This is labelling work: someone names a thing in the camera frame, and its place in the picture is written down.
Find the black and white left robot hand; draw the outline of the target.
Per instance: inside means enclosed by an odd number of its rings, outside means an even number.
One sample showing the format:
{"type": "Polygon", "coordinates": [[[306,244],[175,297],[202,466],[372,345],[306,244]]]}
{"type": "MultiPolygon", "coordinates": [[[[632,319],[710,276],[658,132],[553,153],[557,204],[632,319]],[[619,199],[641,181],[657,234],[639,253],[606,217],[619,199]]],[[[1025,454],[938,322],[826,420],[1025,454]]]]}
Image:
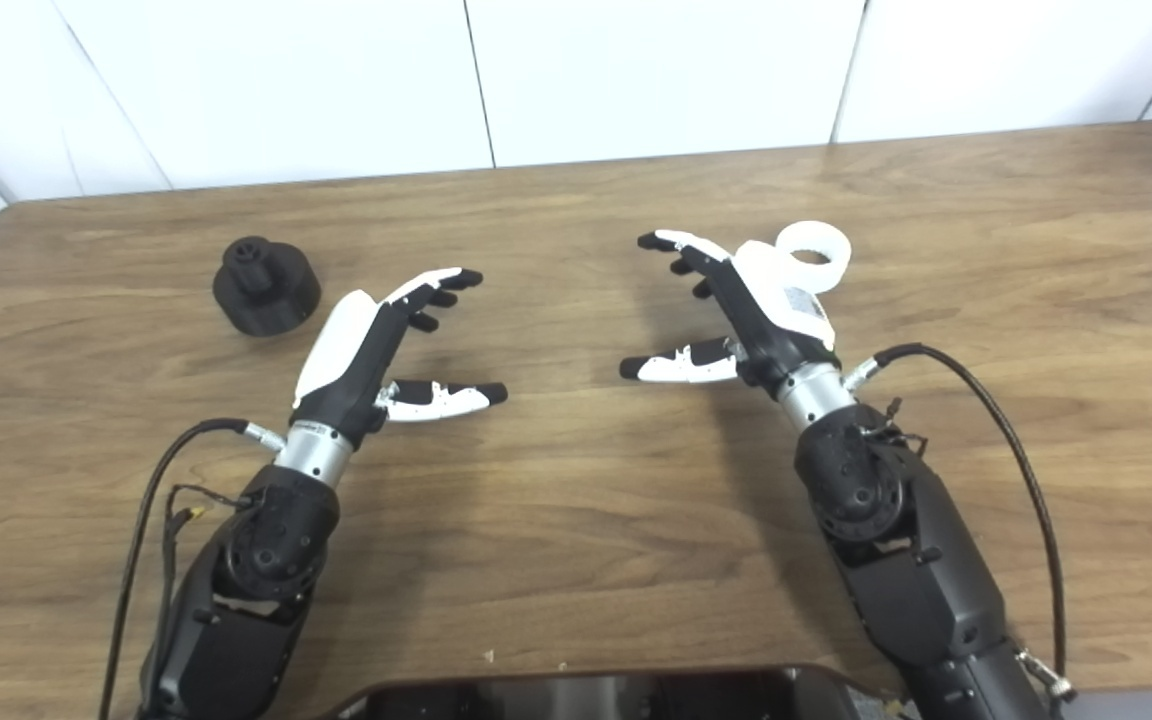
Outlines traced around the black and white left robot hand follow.
{"type": "Polygon", "coordinates": [[[407,331],[439,327],[426,306],[453,306],[457,293],[483,282],[473,270],[430,270],[384,300],[348,293],[333,306],[294,388],[291,424],[328,429],[353,448],[388,420],[420,423],[477,414],[503,404],[502,382],[402,381],[388,377],[407,331]]]}

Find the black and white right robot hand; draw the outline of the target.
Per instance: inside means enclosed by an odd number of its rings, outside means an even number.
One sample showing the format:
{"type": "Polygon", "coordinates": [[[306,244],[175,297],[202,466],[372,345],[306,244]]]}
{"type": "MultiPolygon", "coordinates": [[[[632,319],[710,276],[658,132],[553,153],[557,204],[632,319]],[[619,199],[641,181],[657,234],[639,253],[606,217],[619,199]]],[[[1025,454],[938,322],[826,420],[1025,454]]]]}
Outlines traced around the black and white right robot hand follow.
{"type": "Polygon", "coordinates": [[[664,354],[626,357],[620,374],[641,382],[723,382],[740,379],[776,395],[805,366],[840,370],[835,332],[814,293],[788,285],[776,270],[776,250],[749,241],[736,252],[689,232],[649,232],[643,249],[675,251],[672,273],[698,273],[696,300],[717,300],[732,324],[717,340],[692,342],[664,354]]]}

